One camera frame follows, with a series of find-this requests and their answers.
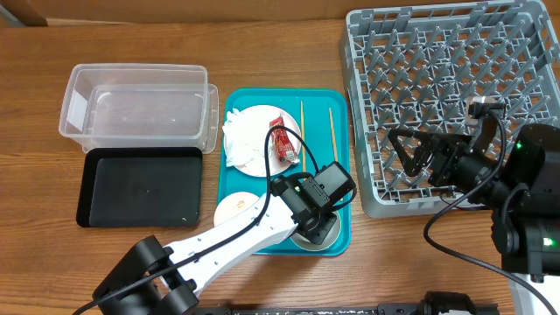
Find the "wooden chopstick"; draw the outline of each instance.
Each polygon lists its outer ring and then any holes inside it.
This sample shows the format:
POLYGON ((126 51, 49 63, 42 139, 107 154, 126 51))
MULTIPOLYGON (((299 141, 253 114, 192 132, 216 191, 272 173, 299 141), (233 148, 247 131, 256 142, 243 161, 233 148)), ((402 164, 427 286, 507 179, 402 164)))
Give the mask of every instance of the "wooden chopstick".
MULTIPOLYGON (((304 101, 301 101, 301 138, 305 141, 304 101)), ((301 146, 301 151, 303 152, 302 164, 304 166, 304 172, 307 172, 307 154, 305 153, 305 147, 303 145, 301 146)))
POLYGON ((333 110, 331 108, 329 108, 329 116, 331 117, 332 151, 334 151, 334 160, 339 162, 339 152, 336 150, 336 136, 334 135, 333 110))

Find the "transparent bin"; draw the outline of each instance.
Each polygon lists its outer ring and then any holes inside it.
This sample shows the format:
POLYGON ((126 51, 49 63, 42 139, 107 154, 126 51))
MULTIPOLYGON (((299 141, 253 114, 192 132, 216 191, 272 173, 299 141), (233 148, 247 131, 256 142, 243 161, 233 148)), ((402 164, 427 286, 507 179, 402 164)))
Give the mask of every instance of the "transparent bin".
POLYGON ((216 145, 218 89, 203 66, 85 64, 70 76, 59 132, 93 148, 216 145))

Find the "blue tray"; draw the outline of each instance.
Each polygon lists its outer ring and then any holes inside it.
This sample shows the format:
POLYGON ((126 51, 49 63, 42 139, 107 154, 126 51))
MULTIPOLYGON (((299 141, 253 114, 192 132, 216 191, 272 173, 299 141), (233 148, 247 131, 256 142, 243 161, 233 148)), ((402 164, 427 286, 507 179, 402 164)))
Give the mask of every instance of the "blue tray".
MULTIPOLYGON (((344 97, 338 92, 322 89, 277 89, 277 88, 242 88, 233 92, 226 102, 226 112, 233 108, 244 110, 255 105, 273 105, 287 111, 301 126, 301 105, 304 102, 305 142, 317 159, 318 167, 329 165, 334 160, 333 140, 329 107, 332 109, 332 121, 336 135, 339 163, 350 172, 350 145, 348 143, 348 108, 344 97)), ((313 164, 307 158, 307 171, 312 172, 313 164)), ((302 165, 294 165, 283 173, 301 172, 302 165)), ((225 151, 221 152, 220 183, 218 202, 231 193, 249 192, 260 196, 265 193, 265 178, 254 178, 237 171, 234 167, 226 168, 225 151)), ((259 255, 277 256, 338 256, 344 253, 352 238, 350 205, 339 210, 342 229, 337 241, 325 250, 310 252, 296 246, 290 239, 280 244, 259 251, 259 255)))

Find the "black tray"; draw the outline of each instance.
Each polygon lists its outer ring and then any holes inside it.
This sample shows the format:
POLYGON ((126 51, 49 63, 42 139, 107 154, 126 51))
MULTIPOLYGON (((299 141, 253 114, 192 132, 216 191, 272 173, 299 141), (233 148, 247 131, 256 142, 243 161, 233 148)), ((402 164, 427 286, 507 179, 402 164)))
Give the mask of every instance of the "black tray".
POLYGON ((83 228, 190 227, 199 221, 201 183, 196 148, 93 149, 76 222, 83 228))

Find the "wooden table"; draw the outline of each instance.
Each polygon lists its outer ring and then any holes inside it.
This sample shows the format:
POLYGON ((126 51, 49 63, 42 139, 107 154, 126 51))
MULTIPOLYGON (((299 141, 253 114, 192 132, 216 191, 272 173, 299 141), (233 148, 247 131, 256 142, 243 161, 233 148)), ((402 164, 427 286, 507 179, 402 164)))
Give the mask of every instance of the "wooden table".
MULTIPOLYGON (((204 157, 196 228, 78 227, 85 155, 58 132, 76 64, 202 65, 220 90, 222 109, 232 92, 245 87, 343 93, 343 25, 331 20, 0 30, 0 313, 71 313, 138 240, 154 234, 166 244, 213 225, 221 133, 216 151, 204 157)), ((340 257, 251 256, 211 284, 203 304, 366 306, 416 302, 434 290, 467 293, 475 302, 499 303, 503 314, 513 313, 505 278, 424 241, 427 216, 373 220, 362 212, 358 196, 352 220, 352 244, 340 257)), ((432 234, 446 246, 499 264, 490 226, 489 213, 457 212, 432 234)))

